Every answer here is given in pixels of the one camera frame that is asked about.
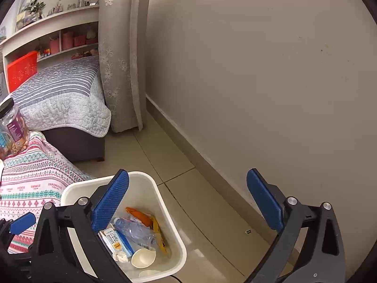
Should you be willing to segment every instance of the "black lid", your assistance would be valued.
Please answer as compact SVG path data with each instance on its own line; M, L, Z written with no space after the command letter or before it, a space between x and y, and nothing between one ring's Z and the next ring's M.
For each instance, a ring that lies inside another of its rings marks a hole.
M3 118L14 106L13 98L9 98L0 105L0 118Z

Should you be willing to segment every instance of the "metal screw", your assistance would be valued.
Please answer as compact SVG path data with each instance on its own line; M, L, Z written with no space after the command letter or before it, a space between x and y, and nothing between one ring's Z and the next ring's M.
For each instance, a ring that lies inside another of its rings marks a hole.
M331 204L329 202L324 203L324 208L325 209L331 209Z
M52 203L51 202L47 202L45 203L45 205L43 206L44 209L50 209L52 207Z
M78 203L80 205L85 205L86 203L88 203L88 198L87 197L82 197L78 200Z
M297 199L296 199L295 197L289 197L289 198L287 199L287 201L288 201L288 203L289 203L290 205L296 205L296 204L297 204Z

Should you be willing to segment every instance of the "curtain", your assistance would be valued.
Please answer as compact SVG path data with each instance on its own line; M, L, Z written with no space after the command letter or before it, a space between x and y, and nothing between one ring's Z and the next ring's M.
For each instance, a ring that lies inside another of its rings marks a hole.
M149 0L99 1L99 61L114 132L143 127Z

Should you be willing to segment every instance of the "baseboard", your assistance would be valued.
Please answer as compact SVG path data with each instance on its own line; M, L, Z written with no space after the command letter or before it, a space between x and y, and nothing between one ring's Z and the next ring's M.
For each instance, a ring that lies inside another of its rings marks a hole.
M185 137L164 116L159 108L147 97L147 111L163 128L166 134L193 163L203 177L223 196L233 209L270 245L276 232L271 230L264 218L203 158L203 156L185 139ZM294 265L299 256L294 249L289 262Z

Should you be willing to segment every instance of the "beige floor tile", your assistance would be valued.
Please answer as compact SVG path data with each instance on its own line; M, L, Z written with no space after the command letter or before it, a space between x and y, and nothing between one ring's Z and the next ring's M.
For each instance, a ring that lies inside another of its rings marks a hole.
M79 162L75 165L96 178L114 175L119 169L124 169L145 172L156 184L162 183L131 130L116 134L109 132L105 141L105 161Z
M205 238L185 214L164 184L158 186L166 207L186 246L187 260L175 274L183 283L241 283L244 276L237 271ZM156 283L177 283L167 277Z
M145 128L135 129L134 134L164 182L194 168L149 113Z
M270 247L196 170L166 183L187 215L210 242L245 276Z

